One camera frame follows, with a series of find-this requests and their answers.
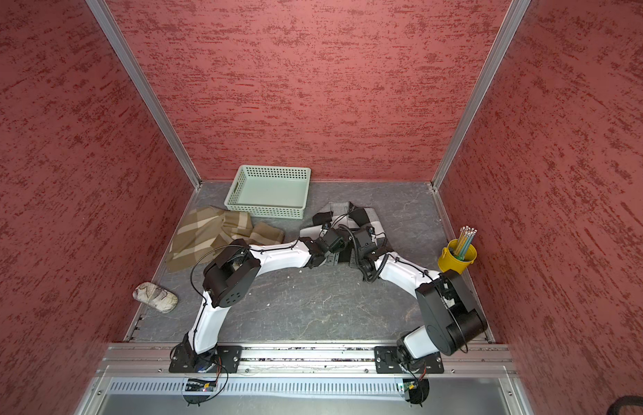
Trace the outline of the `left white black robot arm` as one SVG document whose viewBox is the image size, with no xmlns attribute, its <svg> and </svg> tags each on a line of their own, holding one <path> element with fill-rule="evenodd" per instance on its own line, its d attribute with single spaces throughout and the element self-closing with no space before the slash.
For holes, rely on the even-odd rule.
<svg viewBox="0 0 643 415">
<path fill-rule="evenodd" d="M 203 271 L 200 310 L 191 330 L 173 347 L 169 371 L 206 373 L 221 366 L 216 348 L 222 325 L 258 276 L 289 268 L 316 268 L 349 247 L 350 233 L 333 229 L 316 239 L 300 237 L 289 244 L 256 246 L 239 239 L 224 247 Z"/>
</svg>

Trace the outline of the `black white checkered scarf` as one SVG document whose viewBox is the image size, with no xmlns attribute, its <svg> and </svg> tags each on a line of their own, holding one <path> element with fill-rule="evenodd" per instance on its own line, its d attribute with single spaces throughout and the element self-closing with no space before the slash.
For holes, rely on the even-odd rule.
<svg viewBox="0 0 643 415">
<path fill-rule="evenodd" d="M 356 229 L 368 228 L 373 231 L 378 244 L 378 249 L 374 252 L 374 259 L 379 258 L 385 252 L 393 251 L 380 218 L 372 207 L 359 207 L 352 202 L 330 202 L 314 214 L 311 219 L 304 221 L 299 236 L 316 240 L 329 228 L 344 229 L 350 235 L 349 247 L 344 252 L 336 254 L 338 263 L 345 260 L 356 263 L 353 255 L 352 235 L 352 231 Z"/>
</svg>

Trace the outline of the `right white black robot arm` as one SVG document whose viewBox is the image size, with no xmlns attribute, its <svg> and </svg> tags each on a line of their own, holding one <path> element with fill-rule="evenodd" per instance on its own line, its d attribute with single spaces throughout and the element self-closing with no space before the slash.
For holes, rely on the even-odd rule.
<svg viewBox="0 0 643 415">
<path fill-rule="evenodd" d="M 423 325 L 398 340 L 397 362 L 415 373 L 425 358 L 457 351 L 468 352 L 468 344 L 488 329 L 487 319 L 462 273 L 477 257 L 463 237 L 442 249 L 438 271 L 402 259 L 373 230 L 352 237 L 354 263 L 366 282 L 383 279 L 411 294 L 418 302 Z"/>
</svg>

